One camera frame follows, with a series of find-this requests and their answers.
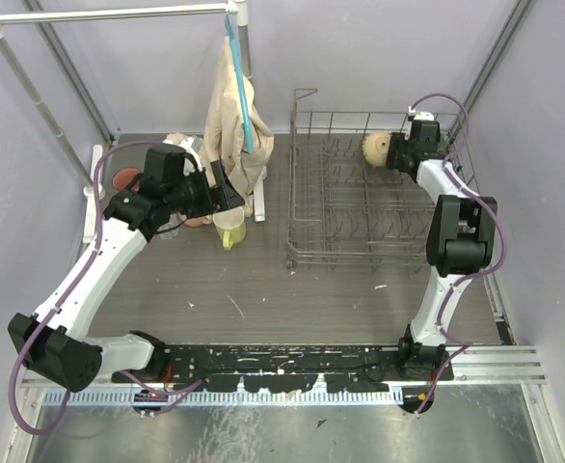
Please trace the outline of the peach pink mug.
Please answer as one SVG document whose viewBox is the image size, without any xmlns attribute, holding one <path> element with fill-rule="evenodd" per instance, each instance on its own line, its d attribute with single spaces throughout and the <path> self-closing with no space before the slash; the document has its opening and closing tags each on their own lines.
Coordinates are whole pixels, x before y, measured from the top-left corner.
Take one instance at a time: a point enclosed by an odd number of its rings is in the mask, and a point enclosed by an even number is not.
<svg viewBox="0 0 565 463">
<path fill-rule="evenodd" d="M 186 219 L 184 225 L 191 228 L 197 228 L 205 225 L 210 225 L 212 223 L 212 216 L 206 215 L 202 217 Z"/>
</svg>

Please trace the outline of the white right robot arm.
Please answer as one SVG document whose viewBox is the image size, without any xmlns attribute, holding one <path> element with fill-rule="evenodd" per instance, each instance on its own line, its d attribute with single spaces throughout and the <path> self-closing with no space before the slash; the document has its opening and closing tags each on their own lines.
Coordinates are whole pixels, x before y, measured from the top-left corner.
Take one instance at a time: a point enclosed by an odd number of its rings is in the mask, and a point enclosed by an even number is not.
<svg viewBox="0 0 565 463">
<path fill-rule="evenodd" d="M 448 328 L 462 294 L 493 258 L 497 202 L 470 190 L 439 153 L 441 126 L 428 112 L 391 135 L 386 168 L 408 175 L 434 203 L 426 238 L 429 282 L 417 315 L 398 342 L 396 365 L 417 380 L 445 361 Z"/>
</svg>

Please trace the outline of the yellow-green mug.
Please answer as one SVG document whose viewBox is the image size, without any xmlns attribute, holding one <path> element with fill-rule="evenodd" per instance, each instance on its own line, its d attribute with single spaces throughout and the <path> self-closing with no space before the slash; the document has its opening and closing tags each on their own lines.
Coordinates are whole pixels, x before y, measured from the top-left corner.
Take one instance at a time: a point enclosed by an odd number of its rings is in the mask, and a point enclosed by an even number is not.
<svg viewBox="0 0 565 463">
<path fill-rule="evenodd" d="M 245 213 L 242 206 L 215 213 L 213 224 L 226 251 L 246 237 Z"/>
</svg>

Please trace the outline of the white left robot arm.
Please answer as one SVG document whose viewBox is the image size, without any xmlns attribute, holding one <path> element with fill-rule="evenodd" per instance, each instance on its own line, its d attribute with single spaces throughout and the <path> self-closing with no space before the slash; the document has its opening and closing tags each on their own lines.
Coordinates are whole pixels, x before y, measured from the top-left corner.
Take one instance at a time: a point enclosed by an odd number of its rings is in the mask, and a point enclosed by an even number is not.
<svg viewBox="0 0 565 463">
<path fill-rule="evenodd" d="M 94 316 L 128 263 L 170 229 L 173 215 L 200 218 L 243 203 L 221 161 L 203 165 L 176 145 L 149 148 L 143 171 L 98 213 L 94 241 L 58 288 L 33 314 L 10 321 L 20 364 L 72 393 L 121 370 L 146 382 L 161 379 L 167 370 L 161 341 L 143 333 L 91 339 Z"/>
</svg>

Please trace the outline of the clear glass cup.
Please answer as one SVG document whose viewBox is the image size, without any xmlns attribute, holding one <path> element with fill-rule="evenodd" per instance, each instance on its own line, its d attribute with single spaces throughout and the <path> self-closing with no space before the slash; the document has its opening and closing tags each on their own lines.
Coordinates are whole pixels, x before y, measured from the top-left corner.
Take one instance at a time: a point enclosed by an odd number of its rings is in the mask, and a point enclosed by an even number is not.
<svg viewBox="0 0 565 463">
<path fill-rule="evenodd" d="M 180 223 L 175 217 L 172 217 L 168 223 L 164 224 L 157 230 L 156 234 L 161 239 L 173 239 L 177 235 L 179 227 Z"/>
</svg>

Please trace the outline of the beige round mug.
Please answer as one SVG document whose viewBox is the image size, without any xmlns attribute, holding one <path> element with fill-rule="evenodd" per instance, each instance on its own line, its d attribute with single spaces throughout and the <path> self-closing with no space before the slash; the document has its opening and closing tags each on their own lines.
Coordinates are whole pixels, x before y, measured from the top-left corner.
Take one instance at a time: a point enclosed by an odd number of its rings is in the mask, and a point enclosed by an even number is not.
<svg viewBox="0 0 565 463">
<path fill-rule="evenodd" d="M 391 133 L 378 131 L 363 139 L 363 158 L 371 166 L 385 167 L 390 150 Z"/>
</svg>

